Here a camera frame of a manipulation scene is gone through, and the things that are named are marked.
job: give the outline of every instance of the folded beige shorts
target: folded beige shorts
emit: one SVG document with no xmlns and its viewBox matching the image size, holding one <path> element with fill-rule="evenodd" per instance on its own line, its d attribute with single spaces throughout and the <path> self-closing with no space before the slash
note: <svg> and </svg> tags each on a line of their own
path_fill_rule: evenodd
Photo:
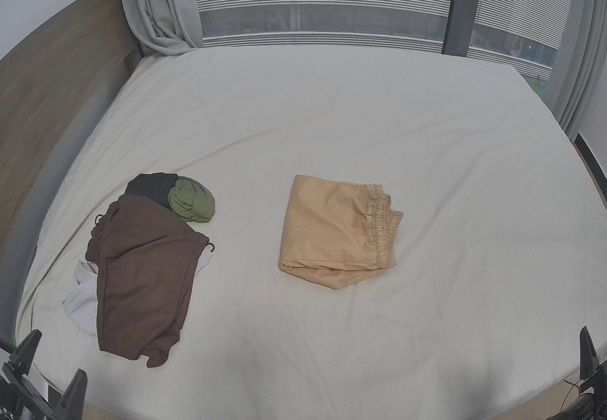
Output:
<svg viewBox="0 0 607 420">
<path fill-rule="evenodd" d="M 281 270 L 338 289 L 394 266 L 402 212 L 390 206 L 390 196 L 377 184 L 296 175 L 282 233 Z"/>
</svg>

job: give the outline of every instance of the clothing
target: clothing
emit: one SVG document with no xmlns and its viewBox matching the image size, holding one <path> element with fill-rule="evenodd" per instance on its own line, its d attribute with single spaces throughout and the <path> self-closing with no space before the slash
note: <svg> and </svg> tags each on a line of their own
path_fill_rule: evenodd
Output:
<svg viewBox="0 0 607 420">
<path fill-rule="evenodd" d="M 99 349 L 166 362 L 186 318 L 193 275 L 209 238 L 152 200 L 124 194 L 91 232 L 88 262 L 99 267 Z"/>
<path fill-rule="evenodd" d="M 338 289 L 396 264 L 402 212 L 377 184 L 295 176 L 286 210 L 280 268 Z"/>
<path fill-rule="evenodd" d="M 167 196 L 176 181 L 176 173 L 141 173 L 127 184 L 125 194 L 147 197 L 171 209 Z"/>
<path fill-rule="evenodd" d="M 215 214 L 215 197 L 201 183 L 179 176 L 169 191 L 170 208 L 184 221 L 208 223 Z"/>
<path fill-rule="evenodd" d="M 205 247 L 198 258 L 194 275 L 209 263 L 214 249 L 212 243 Z M 97 337 L 97 265 L 78 262 L 74 278 L 78 286 L 63 301 L 63 310 L 84 331 Z"/>
</svg>

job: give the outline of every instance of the rolled green cloth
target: rolled green cloth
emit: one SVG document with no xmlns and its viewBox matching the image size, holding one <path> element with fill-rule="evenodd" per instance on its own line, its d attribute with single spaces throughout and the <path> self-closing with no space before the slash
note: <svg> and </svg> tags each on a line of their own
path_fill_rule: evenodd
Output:
<svg viewBox="0 0 607 420">
<path fill-rule="evenodd" d="M 168 198 L 173 212 L 186 223 L 208 223 L 215 214 L 215 197 L 211 191 L 188 177 L 178 177 Z"/>
</svg>

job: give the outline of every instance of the wooden headboard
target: wooden headboard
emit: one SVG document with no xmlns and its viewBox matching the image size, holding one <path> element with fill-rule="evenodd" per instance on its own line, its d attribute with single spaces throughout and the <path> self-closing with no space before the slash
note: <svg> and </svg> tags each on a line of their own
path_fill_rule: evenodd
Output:
<svg viewBox="0 0 607 420">
<path fill-rule="evenodd" d="M 21 299 L 23 283 L 16 282 L 27 275 L 57 179 L 63 180 L 96 124 L 91 117 L 100 108 L 95 95 L 117 90 L 120 85 L 108 81 L 137 55 L 121 0 L 77 0 L 0 60 L 0 322 L 6 301 L 14 308 Z M 74 125 L 78 128 L 70 133 Z M 28 196 L 35 202 L 27 204 Z M 42 209 L 27 209 L 37 204 Z M 32 226 L 38 226 L 35 233 Z M 31 253 L 24 251 L 28 246 Z M 6 335 L 0 329 L 0 337 L 11 339 Z"/>
</svg>

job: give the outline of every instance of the fitted sheet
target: fitted sheet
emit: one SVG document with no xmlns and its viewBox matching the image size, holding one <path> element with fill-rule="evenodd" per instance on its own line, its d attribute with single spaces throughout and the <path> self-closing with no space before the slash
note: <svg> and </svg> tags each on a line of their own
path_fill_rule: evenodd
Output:
<svg viewBox="0 0 607 420">
<path fill-rule="evenodd" d="M 216 250 L 162 367 L 102 353 L 61 307 L 95 215 L 141 172 L 216 198 Z M 397 265 L 332 290 L 279 269 L 295 174 L 376 182 L 404 212 Z M 345 46 L 144 59 L 44 221 L 17 338 L 63 390 L 126 419 L 474 419 L 607 343 L 607 212 L 511 67 Z"/>
</svg>

